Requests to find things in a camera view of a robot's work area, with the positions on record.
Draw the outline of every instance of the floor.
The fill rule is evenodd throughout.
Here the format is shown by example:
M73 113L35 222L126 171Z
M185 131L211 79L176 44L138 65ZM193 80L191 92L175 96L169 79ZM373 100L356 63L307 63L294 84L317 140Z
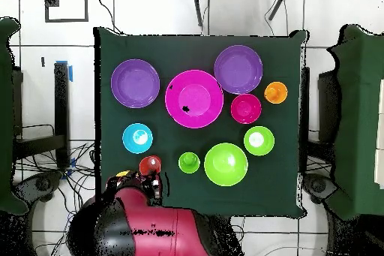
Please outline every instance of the floor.
M194 0L101 0L112 14L115 27L125 34L207 34L207 13L204 26L197 25ZM272 32L264 15L274 0L211 0L210 35L259 35L271 36ZM200 0L201 11L207 0ZM316 139L319 128L317 77L335 67L335 61L326 51L337 43L341 26L358 23L367 30L384 31L383 0L285 0L275 18L270 22L274 35L285 36L298 29L310 33L306 62L310 67L310 122L309 138ZM45 23L44 0L0 0L0 17L14 17L21 23L21 30L10 39L15 65L24 73L22 118L24 125L54 123L53 63L68 61L73 66L70 82L70 144L72 150L90 146L94 130L94 38L92 27L112 28L108 11L98 0L88 0L88 22ZM83 0L60 0L58 8L49 8L49 17L83 18ZM49 135L50 127L26 128L24 137ZM81 148L73 151L73 158ZM52 166L49 156L37 156L40 166ZM78 165L92 168L89 154L84 154ZM32 175L33 164L18 161L14 180ZM74 172L73 180L82 174ZM84 188L80 194L84 201L93 195L95 178L83 177ZM66 197L69 211L75 210L77 199L68 182L59 187ZM324 256L327 246L326 213L322 206L311 203L302 192L302 206L307 216L291 218L232 218L245 256ZM39 256L50 256L54 245L64 241L68 226L68 211L60 191L51 201L39 202L33 220L33 240ZM55 256L70 256L65 244L57 248Z

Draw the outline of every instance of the green cloth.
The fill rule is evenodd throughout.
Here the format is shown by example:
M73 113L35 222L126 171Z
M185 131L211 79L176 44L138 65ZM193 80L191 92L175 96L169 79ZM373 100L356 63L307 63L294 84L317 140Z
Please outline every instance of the green cloth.
M141 159L158 155L162 160L163 204L195 209L205 214L276 215L298 218L303 210L296 205L298 176L298 124L301 44L306 32L291 38L200 37L200 36L119 36L100 28L101 53L101 176L102 190L108 177L122 170L137 170ZM177 74L200 69L213 74L215 59L228 46L242 44L254 49L262 59L263 76L252 91L262 103L262 113L251 125L237 123L230 114L235 95L224 92L223 111L207 127L180 126L165 108L165 88ZM160 77L160 93L142 109L130 109L114 98L110 80L114 69L127 59L149 62ZM288 88L282 104L270 104L263 97L270 82L281 81ZM153 133L147 152L129 153L122 143L123 131L141 122ZM273 150L263 156L249 154L244 147L245 132L264 125L275 137ZM249 167L245 178L232 187L220 187L204 172L204 157L214 145L234 143L246 153ZM201 165L196 173L182 173L178 166L183 152L198 154ZM169 177L169 197L167 181Z
M343 220L384 215L384 190L374 183L384 37L347 26L335 53L341 87L341 120L334 142L334 178L340 187L326 202Z
M12 58L8 40L19 31L15 19L0 18L0 210L22 215L27 205L11 191L14 147L14 88L12 85Z

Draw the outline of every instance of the magenta bowl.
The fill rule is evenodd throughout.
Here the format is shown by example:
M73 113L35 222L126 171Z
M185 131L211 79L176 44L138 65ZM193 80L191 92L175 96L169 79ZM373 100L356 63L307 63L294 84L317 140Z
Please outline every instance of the magenta bowl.
M261 114L261 103L258 97L252 94L243 94L233 99L231 115L241 124L255 122Z
M166 88L168 114L187 128L202 128L212 123L223 109L223 90L205 71L184 71Z

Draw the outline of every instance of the orange bowl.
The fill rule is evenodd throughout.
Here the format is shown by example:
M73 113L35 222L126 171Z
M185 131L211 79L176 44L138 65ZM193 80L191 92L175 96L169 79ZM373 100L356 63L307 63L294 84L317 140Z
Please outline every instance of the orange bowl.
M281 82L270 83L264 91L264 97L273 104L281 104L288 96L287 87Z

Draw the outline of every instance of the chair leg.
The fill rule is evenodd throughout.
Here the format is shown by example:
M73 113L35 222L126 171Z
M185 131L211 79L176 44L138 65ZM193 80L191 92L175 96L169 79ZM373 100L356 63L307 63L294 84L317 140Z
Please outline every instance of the chair leg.
M276 3L276 5L274 6L274 8L273 8L273 10L272 10L272 13L271 13L271 15L269 16L268 20L270 20L270 21L273 20L273 18L275 17L276 12L278 12L278 9L279 9L279 7L280 7L282 1L283 1L283 0L277 0L277 3Z
M197 22L199 26L203 26L203 22L201 20L201 11L200 11L200 4L199 0L194 0L195 1L195 8L196 8L196 15L197 15Z

